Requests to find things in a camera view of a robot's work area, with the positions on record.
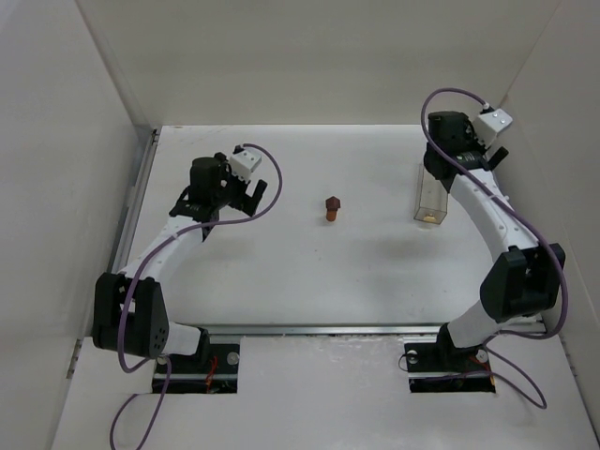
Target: clear plastic box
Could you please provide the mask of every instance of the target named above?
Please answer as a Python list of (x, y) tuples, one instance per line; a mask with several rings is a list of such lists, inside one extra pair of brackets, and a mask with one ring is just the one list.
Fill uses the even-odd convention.
[(421, 164), (414, 203), (414, 219), (440, 225), (447, 212), (448, 193), (446, 189)]

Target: orange object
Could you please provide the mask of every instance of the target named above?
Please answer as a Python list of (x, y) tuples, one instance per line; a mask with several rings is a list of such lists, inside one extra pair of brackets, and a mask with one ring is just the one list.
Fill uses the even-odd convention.
[(325, 200), (325, 208), (327, 208), (327, 215), (325, 218), (333, 222), (338, 217), (338, 209), (341, 207), (341, 202), (338, 197), (329, 197)]

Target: purple cable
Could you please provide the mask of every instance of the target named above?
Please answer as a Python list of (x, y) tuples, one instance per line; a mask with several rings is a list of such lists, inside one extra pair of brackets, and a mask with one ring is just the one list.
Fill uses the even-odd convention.
[[(245, 217), (245, 218), (240, 218), (237, 220), (222, 220), (222, 221), (206, 222), (206, 223), (199, 223), (197, 225), (191, 225), (191, 226), (186, 227), (186, 228), (180, 230), (179, 232), (177, 232), (175, 234), (177, 237), (181, 236), (182, 234), (194, 231), (194, 230), (199, 230), (201, 228), (216, 227), (217, 225), (234, 225), (234, 224), (238, 224), (238, 223), (248, 223), (248, 222), (251, 222), (258, 218), (261, 218), (266, 213), (271, 211), (271, 209), (273, 209), (273, 206), (275, 206), (275, 203), (278, 202), (279, 196), (281, 195), (281, 190), (283, 189), (283, 176), (281, 174), (281, 168), (279, 167), (279, 164), (275, 160), (273, 155), (271, 155), (271, 153), (269, 153), (266, 149), (260, 147), (259, 145), (254, 144), (254, 143), (244, 143), (243, 146), (251, 147), (251, 148), (255, 148), (255, 149), (259, 150), (261, 153), (265, 154), (273, 163), (273, 167), (275, 167), (275, 170), (277, 172), (277, 179), (278, 179), (277, 192), (275, 194), (273, 201), (271, 201), (268, 204), (268, 206), (266, 208), (264, 208), (260, 213), (254, 215), (252, 217)], [(128, 312), (129, 312), (129, 307), (131, 305), (131, 300), (133, 298), (133, 293), (135, 292), (135, 288), (138, 285), (138, 282), (140, 281), (140, 277), (142, 276), (142, 272), (143, 272), (143, 269), (145, 268), (145, 266), (148, 265), (148, 263), (150, 263), (150, 261), (152, 261), (152, 259), (155, 256), (157, 256), (157, 254), (162, 249), (164, 249), (166, 246), (168, 246), (174, 240), (175, 240), (175, 237), (170, 236), (169, 238), (165, 239), (163, 242), (158, 244), (158, 246), (156, 246), (150, 253), (148, 253), (148, 255), (146, 255), (146, 257), (140, 263), (140, 267), (138, 267), (138, 270), (135, 272), (135, 275), (133, 276), (133, 279), (131, 280), (131, 284), (129, 285), (129, 289), (127, 290), (127, 295), (125, 297), (125, 303), (123, 304), (123, 311), (121, 312), (121, 318), (119, 320), (119, 329), (118, 329), (118, 333), (117, 333), (117, 343), (116, 343), (117, 354), (119, 357), (119, 364), (121, 365), (121, 369), (123, 369), (123, 371), (126, 373), (135, 372), (138, 368), (140, 368), (141, 366), (143, 366), (145, 363), (147, 363), (149, 361), (146, 358), (146, 359), (143, 359), (140, 363), (136, 364), (135, 366), (129, 367), (127, 365), (127, 361), (125, 360), (125, 328), (126, 328), (126, 324), (127, 324), (127, 316), (128, 316)], [(146, 429), (146, 431), (143, 435), (142, 441), (140, 442), (140, 445), (136, 448), (136, 450), (140, 450), (143, 447), (144, 443), (146, 442), (146, 439), (148, 439), (150, 430), (152, 429), (152, 426), (154, 425), (154, 422), (157, 418), (158, 410), (160, 410), (160, 405), (162, 404), (162, 400), (165, 398), (165, 394), (167, 392), (167, 387), (169, 386), (169, 379), (171, 378), (171, 360), (169, 359), (168, 356), (164, 356), (164, 357), (167, 360), (167, 376), (166, 376), (165, 382), (162, 386), (162, 390), (160, 391), (160, 397), (158, 398), (157, 407), (155, 408), (154, 413), (152, 414), (152, 418), (150, 419), (148, 428)], [(114, 428), (116, 427), (116, 423), (119, 419), (119, 416), (121, 415), (123, 410), (126, 408), (126, 406), (138, 395), (139, 394), (134, 394), (130, 398), (128, 398), (127, 401), (125, 403), (123, 403), (123, 405), (117, 412), (116, 416), (112, 420), (111, 434), (110, 434), (110, 443), (111, 443), (112, 450), (116, 450), (116, 447), (114, 445), (114, 436), (113, 435), (114, 435)]]
[[(167, 375), (165, 377), (165, 383), (162, 384), (162, 390), (160, 391), (160, 397), (158, 398), (157, 406), (154, 409), (154, 413), (152, 414), (152, 417), (150, 418), (150, 422), (148, 423), (148, 428), (146, 429), (145, 433), (143, 434), (142, 440), (140, 441), (140, 444), (136, 447), (135, 450), (140, 450), (143, 447), (143, 445), (146, 443), (146, 440), (148, 439), (148, 436), (150, 435), (150, 430), (152, 429), (152, 426), (154, 425), (155, 420), (157, 420), (158, 410), (160, 410), (160, 405), (162, 405), (162, 400), (165, 399), (165, 394), (167, 393), (167, 387), (169, 386), (169, 379), (171, 378), (172, 366), (171, 366), (171, 359), (169, 359), (169, 356), (164, 356), (164, 358), (165, 358), (165, 361), (167, 362)], [(112, 420), (111, 433), (109, 435), (111, 450), (117, 450), (116, 445), (114, 444), (114, 429), (116, 428), (116, 423), (118, 422), (119, 417), (121, 416), (121, 413), (125, 410), (127, 405), (129, 403), (131, 403), (131, 401), (138, 395), (139, 394), (133, 394), (130, 398), (128, 398), (127, 401), (125, 403), (123, 403), (123, 405), (121, 405), (121, 408), (119, 408), (119, 411), (116, 412), (116, 415), (114, 416), (114, 419)]]
[(478, 188), (480, 188), (483, 192), (485, 192), (489, 196), (489, 198), (491, 198), (491, 200), (494, 201), (506, 214), (508, 214), (512, 218), (516, 219), (517, 221), (519, 221), (525, 228), (527, 228), (535, 236), (535, 238), (538, 240), (540, 246), (542, 246), (542, 248), (548, 254), (550, 260), (552, 261), (552, 265), (554, 266), (554, 270), (556, 270), (556, 273), (559, 277), (559, 282), (561, 285), (561, 299), (562, 299), (561, 315), (559, 317), (558, 322), (556, 323), (556, 326), (554, 327), (554, 329), (552, 331), (538, 335), (538, 334), (532, 334), (532, 333), (523, 333), (523, 332), (519, 332), (519, 331), (502, 330), (500, 332), (500, 334), (514, 335), (514, 336), (520, 336), (522, 338), (540, 339), (540, 340), (553, 338), (556, 335), (558, 335), (561, 332), (561, 330), (563, 329), (564, 322), (566, 321), (566, 314), (569, 309), (569, 292), (567, 290), (566, 279), (564, 277), (563, 268), (561, 267), (561, 263), (559, 262), (558, 258), (556, 257), (556, 255), (554, 254), (552, 249), (550, 248), (550, 243), (548, 242), (548, 240), (531, 224), (531, 222), (529, 220), (527, 220), (525, 217), (523, 217), (517, 211), (512, 209), (506, 203), (502, 202), (500, 199), (495, 197), (493, 192), (491, 190), (489, 190), (489, 188), (486, 185), (484, 185), (474, 175), (472, 175), (467, 169), (462, 167), (460, 164), (458, 164), (456, 161), (454, 161), (451, 157), (447, 156), (444, 153), (444, 151), (440, 148), (440, 146), (433, 141), (433, 139), (431, 138), (431, 135), (429, 134), (427, 124), (426, 124), (427, 108), (428, 108), (428, 105), (431, 102), (431, 100), (442, 92), (452, 92), (452, 93), (462, 94), (464, 96), (473, 98), (474, 100), (478, 101), (482, 105), (486, 104), (486, 101), (483, 100), (481, 97), (477, 96), (473, 92), (470, 92), (470, 91), (467, 91), (464, 89), (459, 89), (457, 87), (442, 87), (440, 89), (436, 89), (431, 94), (429, 94), (429, 96), (425, 100), (425, 103), (423, 103), (423, 108), (421, 109), (421, 128), (423, 129), (423, 133), (425, 134), (427, 141), (429, 142), (431, 147), (436, 151), (436, 153), (438, 155), (440, 155), (440, 157), (442, 157), (448, 164), (451, 164), (453, 167), (455, 167), (461, 174), (466, 176), (469, 180), (473, 181), (474, 184)]

